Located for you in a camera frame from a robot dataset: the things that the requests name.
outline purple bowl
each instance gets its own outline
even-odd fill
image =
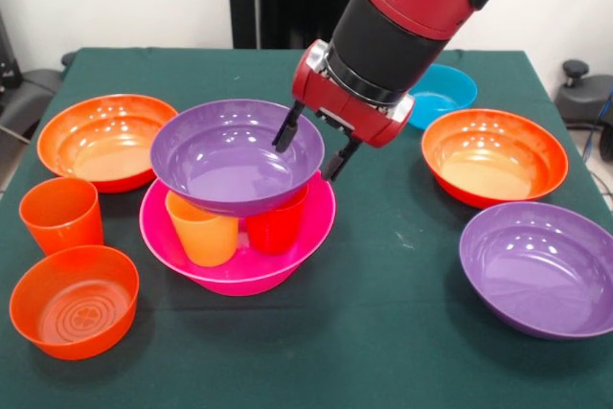
[[[493,206],[465,227],[460,260],[485,303],[529,335],[613,330],[613,238],[583,216],[538,202]]]
[[[272,141],[289,108],[266,101],[206,102],[164,125],[151,145],[157,177],[194,206],[250,216],[286,202],[318,171],[324,140],[306,117],[290,147]]]

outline pink bowl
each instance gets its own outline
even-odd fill
[[[192,263],[164,206],[170,190],[160,180],[149,187],[141,205],[141,234],[153,255],[165,266],[207,289],[225,296],[253,296],[283,283],[324,242],[332,228],[336,201],[331,185],[317,172],[308,182],[303,220],[297,241],[286,252],[269,256],[253,249],[240,225],[237,253],[223,265],[201,267]]]

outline green tablecloth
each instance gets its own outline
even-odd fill
[[[83,50],[43,124],[100,94],[139,92],[179,110],[224,98],[290,103],[298,51]],[[613,229],[613,220],[522,53],[445,52],[468,72],[476,103],[549,128],[570,174],[546,201]],[[317,122],[328,155],[344,141]],[[39,352],[12,328],[11,290],[41,253],[17,214],[51,177],[29,147],[0,202],[0,407],[611,407],[613,337],[547,342],[510,329],[477,299],[458,262],[475,210],[441,191],[412,127],[382,150],[364,147],[335,183],[338,214],[323,247],[258,297],[210,293],[169,271],[137,221],[145,188],[102,197],[107,244],[141,273],[133,328],[81,362]]]

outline magenta bowl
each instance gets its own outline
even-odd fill
[[[504,322],[544,339],[613,330],[613,237],[564,208],[505,203],[475,216],[460,240],[468,280]]]
[[[298,239],[282,254],[270,256],[251,247],[241,220],[238,250],[227,262],[202,267],[190,261],[174,231],[164,200],[169,188],[151,184],[141,205],[141,234],[159,262],[201,286],[224,296],[253,296],[282,284],[323,244],[336,215],[336,200],[318,171],[308,181],[303,222]]]
[[[318,171],[324,140],[300,116],[289,148],[272,145],[289,109],[259,100],[205,102],[158,131],[150,158],[155,175],[194,206],[250,216],[284,204]]]

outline floor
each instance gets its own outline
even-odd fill
[[[583,152],[585,142],[589,136],[587,130],[569,130],[569,133],[579,152]],[[586,162],[587,168],[592,171],[594,182],[602,192],[602,199],[609,209],[613,211],[613,164],[604,163],[598,151],[600,133],[596,131],[593,139],[593,149]],[[19,166],[21,157],[26,150],[23,143],[0,131],[0,199],[9,186],[15,170]]]

